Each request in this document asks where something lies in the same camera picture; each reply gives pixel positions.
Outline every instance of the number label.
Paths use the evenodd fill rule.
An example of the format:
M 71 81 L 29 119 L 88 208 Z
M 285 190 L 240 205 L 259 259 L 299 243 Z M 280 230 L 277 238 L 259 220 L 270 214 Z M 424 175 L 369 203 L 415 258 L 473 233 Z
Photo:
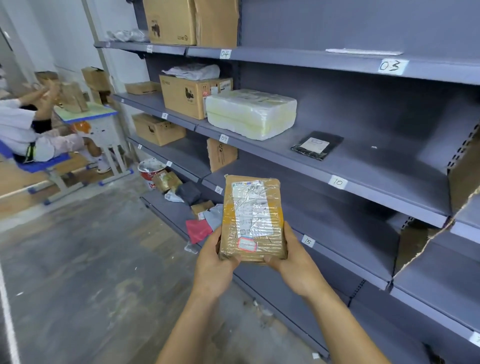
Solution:
M 472 336 L 470 336 L 469 340 L 472 344 L 477 345 L 480 347 L 480 334 L 476 331 L 473 332 Z
M 347 180 L 332 174 L 332 178 L 330 178 L 330 182 L 328 184 L 330 186 L 334 186 L 335 188 L 338 188 L 339 190 L 345 190 L 347 183 L 348 183 Z
M 218 141 L 223 144 L 228 144 L 228 136 L 226 136 L 225 134 L 222 134 L 220 135 L 220 139 Z
M 405 71 L 408 60 L 396 60 L 393 58 L 385 58 L 380 63 L 380 67 L 378 68 L 378 73 L 385 73 L 385 74 L 394 74 L 396 76 L 403 75 Z
M 232 55 L 231 49 L 222 49 L 222 51 L 220 52 L 220 59 L 229 60 L 231 55 Z
M 307 236 L 307 235 L 303 236 L 301 242 L 311 248 L 313 248 L 313 246 L 315 245 L 315 239 L 312 239 L 310 236 Z

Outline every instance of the chair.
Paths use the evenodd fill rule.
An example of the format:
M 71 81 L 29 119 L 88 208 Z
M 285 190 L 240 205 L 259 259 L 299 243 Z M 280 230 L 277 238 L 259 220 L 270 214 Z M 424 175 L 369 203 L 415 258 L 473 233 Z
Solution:
M 13 152 L 2 141 L 0 141 L 0 154 L 3 155 L 6 159 L 13 158 Z M 42 184 L 40 187 L 29 187 L 27 191 L 30 194 L 35 194 L 38 191 L 44 190 L 47 187 L 57 185 L 58 188 L 60 188 L 60 192 L 54 194 L 53 196 L 50 196 L 48 199 L 46 199 L 43 202 L 43 204 L 47 206 L 47 205 L 50 205 L 52 202 L 55 202 L 61 199 L 62 197 L 65 197 L 66 195 L 71 194 L 72 192 L 77 191 L 82 187 L 87 186 L 88 185 L 87 182 L 79 182 L 74 184 L 73 186 L 67 187 L 62 177 L 57 173 L 54 167 L 57 164 L 69 159 L 70 159 L 70 156 L 68 155 L 68 153 L 64 153 L 47 162 L 30 162 L 25 164 L 17 163 L 18 168 L 28 173 L 36 173 L 40 171 L 45 172 L 48 175 L 48 179 L 50 180 L 50 183 L 48 184 Z M 71 177 L 73 176 L 73 173 L 69 172 L 66 175 Z

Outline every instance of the concrete floor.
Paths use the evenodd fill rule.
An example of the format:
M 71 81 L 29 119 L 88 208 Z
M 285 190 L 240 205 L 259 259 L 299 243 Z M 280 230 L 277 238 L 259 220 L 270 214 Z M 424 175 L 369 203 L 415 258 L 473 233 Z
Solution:
M 197 255 L 140 202 L 140 178 L 88 188 L 1 234 L 23 364 L 154 363 L 189 296 Z M 205 363 L 321 363 L 234 283 L 208 335 Z

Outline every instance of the red and white bucket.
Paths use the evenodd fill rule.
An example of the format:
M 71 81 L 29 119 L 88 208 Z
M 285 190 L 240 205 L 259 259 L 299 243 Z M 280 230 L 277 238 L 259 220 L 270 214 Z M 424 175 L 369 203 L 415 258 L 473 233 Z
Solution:
M 159 174 L 167 166 L 155 158 L 146 159 L 138 164 L 138 171 L 145 180 L 150 190 L 156 188 L 155 183 L 152 182 L 153 176 Z

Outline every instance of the desk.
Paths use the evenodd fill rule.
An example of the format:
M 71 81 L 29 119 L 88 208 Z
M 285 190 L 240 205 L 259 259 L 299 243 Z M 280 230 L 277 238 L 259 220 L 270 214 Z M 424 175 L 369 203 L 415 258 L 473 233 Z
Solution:
M 82 113 L 72 113 L 58 106 L 54 108 L 57 115 L 66 124 L 73 126 L 74 130 L 81 137 L 90 138 L 100 147 L 111 166 L 113 176 L 99 182 L 100 185 L 117 180 L 128 174 L 132 174 L 132 169 L 127 169 L 119 151 L 119 146 L 124 144 L 121 140 L 121 129 L 117 124 L 115 116 L 118 114 L 112 108 L 88 102 L 89 110 Z M 109 152 L 112 148 L 120 167 L 120 172 L 113 161 Z

